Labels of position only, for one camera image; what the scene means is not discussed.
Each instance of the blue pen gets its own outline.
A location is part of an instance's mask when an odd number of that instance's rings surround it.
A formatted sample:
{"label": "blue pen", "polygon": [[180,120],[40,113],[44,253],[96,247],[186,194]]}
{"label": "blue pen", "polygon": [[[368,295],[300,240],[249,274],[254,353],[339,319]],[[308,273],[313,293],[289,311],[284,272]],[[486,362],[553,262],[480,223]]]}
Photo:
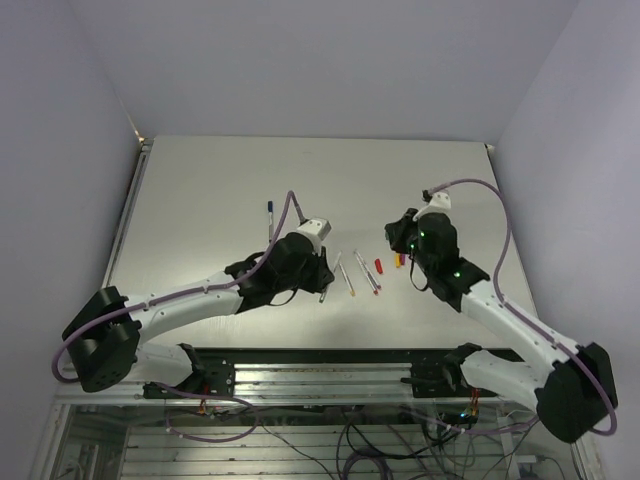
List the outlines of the blue pen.
{"label": "blue pen", "polygon": [[267,212],[269,213],[269,241],[273,239],[273,202],[267,202]]}

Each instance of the white wall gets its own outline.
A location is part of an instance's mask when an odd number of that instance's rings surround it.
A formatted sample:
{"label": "white wall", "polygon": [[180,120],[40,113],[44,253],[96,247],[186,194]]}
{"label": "white wall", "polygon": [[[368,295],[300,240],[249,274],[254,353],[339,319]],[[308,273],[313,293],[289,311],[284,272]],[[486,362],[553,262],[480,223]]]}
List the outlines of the white wall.
{"label": "white wall", "polygon": [[611,354],[612,480],[637,478],[640,417],[640,2],[583,0],[497,146],[538,311]]}
{"label": "white wall", "polygon": [[577,0],[71,0],[143,136],[497,142]]}
{"label": "white wall", "polygon": [[60,334],[99,287],[138,149],[63,0],[0,0],[2,473],[27,477]]}

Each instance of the white table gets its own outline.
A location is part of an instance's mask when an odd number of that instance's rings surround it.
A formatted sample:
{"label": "white table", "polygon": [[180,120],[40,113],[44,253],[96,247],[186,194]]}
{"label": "white table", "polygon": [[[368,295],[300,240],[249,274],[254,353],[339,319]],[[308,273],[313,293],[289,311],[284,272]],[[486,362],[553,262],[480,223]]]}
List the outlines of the white table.
{"label": "white table", "polygon": [[[430,292],[416,291],[408,266],[395,268],[384,238],[386,223],[422,205],[423,189],[461,177],[495,183],[484,144],[158,137],[135,192],[111,283],[123,294],[159,291],[264,250],[267,201],[274,201],[277,220],[293,189],[307,216],[330,220],[329,263],[341,249],[356,297],[338,273],[324,304],[301,292],[285,307],[204,320],[154,341],[256,348],[450,348],[473,341],[504,347]],[[505,232],[500,203],[480,186],[454,187],[450,194],[462,255],[492,272]],[[296,226],[293,209],[286,225]],[[354,248],[371,266],[375,258],[382,260],[379,297],[361,275]],[[419,271],[415,277],[416,283],[424,281]],[[513,247],[501,281],[513,300],[533,309]]]}

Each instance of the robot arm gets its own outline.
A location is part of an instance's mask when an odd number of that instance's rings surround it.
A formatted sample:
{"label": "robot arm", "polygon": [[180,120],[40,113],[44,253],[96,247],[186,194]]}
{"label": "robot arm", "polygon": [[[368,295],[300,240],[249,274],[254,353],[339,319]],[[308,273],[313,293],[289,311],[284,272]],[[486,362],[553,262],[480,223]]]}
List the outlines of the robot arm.
{"label": "robot arm", "polygon": [[[425,201],[431,200],[425,192]],[[391,249],[410,256],[437,298],[482,323],[523,360],[506,361],[467,343],[445,359],[443,374],[452,388],[482,388],[513,399],[537,412],[556,437],[574,442],[607,415],[607,408],[569,352],[587,366],[617,406],[606,351],[595,343],[578,345],[509,301],[509,307],[523,312],[534,328],[518,318],[500,299],[489,275],[460,256],[457,231],[445,213],[409,209],[398,222],[386,225],[385,232]]]}
{"label": "robot arm", "polygon": [[147,343],[156,336],[206,318],[228,316],[271,304],[282,292],[324,291],[334,276],[322,241],[331,230],[327,220],[304,221],[278,240],[253,275],[263,252],[229,265],[201,281],[147,295],[123,296],[116,287],[99,290],[64,331],[66,340],[97,318],[115,314],[78,336],[68,346],[86,392],[105,390],[122,380],[160,382],[183,391],[201,392],[210,378],[189,345]]}

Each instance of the pen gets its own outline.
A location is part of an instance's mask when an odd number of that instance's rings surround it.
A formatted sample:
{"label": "pen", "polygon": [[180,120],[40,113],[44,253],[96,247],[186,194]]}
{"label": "pen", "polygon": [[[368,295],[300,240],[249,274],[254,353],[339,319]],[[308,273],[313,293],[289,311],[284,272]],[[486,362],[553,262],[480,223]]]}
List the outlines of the pen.
{"label": "pen", "polygon": [[376,289],[382,290],[382,285],[380,285],[380,282],[378,281],[376,276],[369,269],[369,266],[367,265],[367,262],[364,261],[364,258],[362,258],[362,255],[360,255],[360,252],[358,252],[358,250],[356,249],[356,250],[353,251],[353,253],[356,256],[356,258],[358,259],[358,263],[360,263],[360,266],[366,272],[367,276],[369,276],[371,278],[371,280],[373,280],[373,284],[375,285]]}
{"label": "pen", "polygon": [[342,265],[342,262],[338,262],[338,267],[340,267],[340,271],[342,272],[344,281],[349,287],[349,293],[351,294],[352,297],[355,297],[356,291],[353,289],[353,285],[351,285],[351,280],[349,279],[349,275],[347,275],[347,271],[344,269],[344,265]]}
{"label": "pen", "polygon": [[267,202],[267,213],[269,214],[269,242],[273,239],[273,202]]}
{"label": "pen", "polygon": [[[342,250],[340,250],[338,252],[338,255],[336,255],[336,260],[333,263],[333,267],[331,268],[331,273],[335,273],[336,272],[336,269],[338,268],[338,265],[340,264],[340,257],[342,257]],[[331,286],[331,284],[329,284],[329,285],[327,285],[325,287],[325,289],[320,294],[320,299],[318,300],[318,302],[324,303],[324,299],[327,298],[327,293],[329,293],[329,287],[330,286]]]}
{"label": "pen", "polygon": [[367,272],[367,268],[365,267],[364,263],[362,263],[362,260],[358,256],[357,250],[354,252],[354,254],[356,256],[356,260],[358,260],[358,265],[360,265],[360,270],[362,270],[362,274],[364,275],[364,278],[366,278],[367,281],[369,282],[369,285],[371,285],[373,294],[378,295],[378,287],[376,286],[376,282],[373,280],[373,277],[369,274],[369,272]]}

